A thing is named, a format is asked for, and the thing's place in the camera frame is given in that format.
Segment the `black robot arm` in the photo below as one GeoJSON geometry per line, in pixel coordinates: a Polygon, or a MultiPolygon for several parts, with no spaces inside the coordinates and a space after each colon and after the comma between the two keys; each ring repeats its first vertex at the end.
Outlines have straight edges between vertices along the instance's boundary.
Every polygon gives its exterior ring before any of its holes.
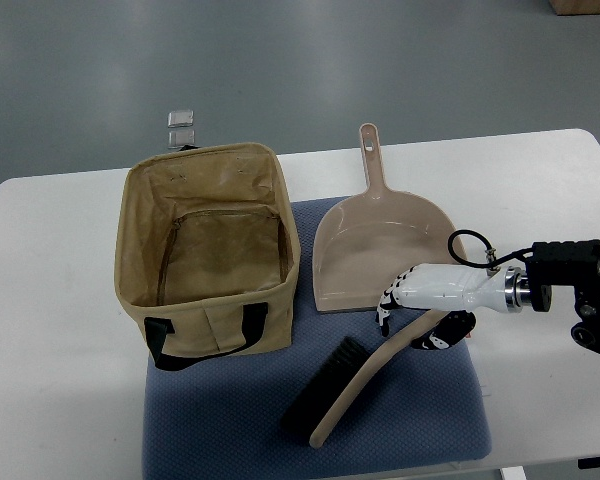
{"type": "Polygon", "coordinates": [[[489,240],[473,230],[457,230],[447,240],[450,256],[459,264],[495,275],[509,260],[525,265],[523,270],[509,267],[502,286],[505,304],[514,309],[530,306],[536,312],[550,310],[552,288],[571,287],[574,310],[580,321],[571,328],[579,346],[600,355],[600,240],[535,242],[532,246],[499,258],[489,240]],[[470,262],[455,251],[456,238],[468,235],[485,247],[486,261],[470,262]]]}

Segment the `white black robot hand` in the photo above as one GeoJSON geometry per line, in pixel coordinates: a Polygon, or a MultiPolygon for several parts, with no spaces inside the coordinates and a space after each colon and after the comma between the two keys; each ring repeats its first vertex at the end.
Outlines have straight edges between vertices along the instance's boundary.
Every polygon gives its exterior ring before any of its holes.
{"type": "Polygon", "coordinates": [[[411,342],[421,350],[445,350],[456,345],[475,327],[473,312],[486,307],[500,313],[517,313],[531,303],[526,274],[509,267],[494,275],[462,265],[420,264],[396,277],[383,292],[376,321],[389,335],[391,312],[398,308],[437,310],[440,323],[411,342]]]}

